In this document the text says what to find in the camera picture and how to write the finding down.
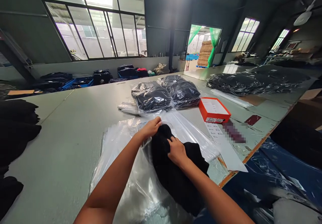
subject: white paper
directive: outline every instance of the white paper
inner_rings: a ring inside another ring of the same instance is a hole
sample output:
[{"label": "white paper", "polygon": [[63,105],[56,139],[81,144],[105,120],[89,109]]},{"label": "white paper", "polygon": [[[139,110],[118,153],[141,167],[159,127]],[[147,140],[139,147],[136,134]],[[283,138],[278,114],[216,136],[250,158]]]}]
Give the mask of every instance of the white paper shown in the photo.
[{"label": "white paper", "polygon": [[229,141],[223,135],[218,124],[205,122],[205,125],[212,139],[214,140],[217,147],[219,148],[220,154],[227,166],[227,169],[231,171],[248,172],[246,166],[240,160],[234,148],[231,146]]},{"label": "white paper", "polygon": [[228,114],[218,100],[202,98],[201,101],[208,113]]}]

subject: red box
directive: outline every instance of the red box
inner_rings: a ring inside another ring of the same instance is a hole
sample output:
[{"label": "red box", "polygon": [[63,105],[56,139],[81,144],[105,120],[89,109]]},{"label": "red box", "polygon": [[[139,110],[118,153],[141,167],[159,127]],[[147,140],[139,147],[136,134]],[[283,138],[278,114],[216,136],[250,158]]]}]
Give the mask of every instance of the red box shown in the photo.
[{"label": "red box", "polygon": [[199,109],[205,122],[224,123],[228,122],[231,116],[231,113],[218,98],[201,98]]}]

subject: window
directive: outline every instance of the window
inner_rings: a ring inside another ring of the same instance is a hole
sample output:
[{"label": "window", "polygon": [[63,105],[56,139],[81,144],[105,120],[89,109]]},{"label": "window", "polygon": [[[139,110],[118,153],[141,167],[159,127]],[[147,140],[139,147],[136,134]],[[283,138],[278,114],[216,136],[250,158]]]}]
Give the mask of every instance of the window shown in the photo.
[{"label": "window", "polygon": [[147,55],[144,0],[42,1],[73,61]]},{"label": "window", "polygon": [[246,51],[258,25],[259,21],[245,18],[231,52]]},{"label": "window", "polygon": [[288,33],[289,33],[289,30],[283,30],[282,31],[282,33],[277,38],[277,41],[273,45],[272,50],[278,50],[279,49],[279,45],[282,43],[282,41],[284,40],[284,38],[287,36]]}]

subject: blue plastic crate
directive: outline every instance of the blue plastic crate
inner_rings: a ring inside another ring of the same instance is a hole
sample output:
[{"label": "blue plastic crate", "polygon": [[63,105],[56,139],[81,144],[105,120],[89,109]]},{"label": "blue plastic crate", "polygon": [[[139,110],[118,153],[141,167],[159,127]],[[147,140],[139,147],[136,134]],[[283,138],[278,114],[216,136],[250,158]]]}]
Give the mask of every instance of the blue plastic crate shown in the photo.
[{"label": "blue plastic crate", "polygon": [[93,85],[93,82],[94,82],[92,76],[75,78],[75,79],[71,80],[70,82],[68,82],[66,85],[62,86],[60,88],[60,90],[63,91],[65,89],[71,87],[73,85],[73,83],[76,82],[76,81],[82,81],[82,80],[88,80],[88,79],[91,79],[91,81],[88,84],[84,84],[84,85],[80,85],[80,86],[81,86],[81,88],[90,87],[91,85]]}]

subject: green curtain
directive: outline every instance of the green curtain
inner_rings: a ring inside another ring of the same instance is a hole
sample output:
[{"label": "green curtain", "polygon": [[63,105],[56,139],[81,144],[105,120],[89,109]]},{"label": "green curtain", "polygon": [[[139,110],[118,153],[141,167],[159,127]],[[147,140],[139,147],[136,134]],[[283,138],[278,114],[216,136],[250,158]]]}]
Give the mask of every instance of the green curtain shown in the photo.
[{"label": "green curtain", "polygon": [[191,36],[189,38],[188,45],[190,45],[191,41],[198,34],[198,32],[199,32],[200,29],[201,29],[201,26],[200,25],[194,25],[194,24],[191,25],[191,30],[190,30]]},{"label": "green curtain", "polygon": [[218,44],[219,36],[221,33],[221,29],[216,29],[216,28],[210,28],[210,37],[211,37],[211,44],[213,46],[211,54],[208,58],[208,68],[211,67],[212,62],[215,57],[215,51],[216,51],[216,46]]}]

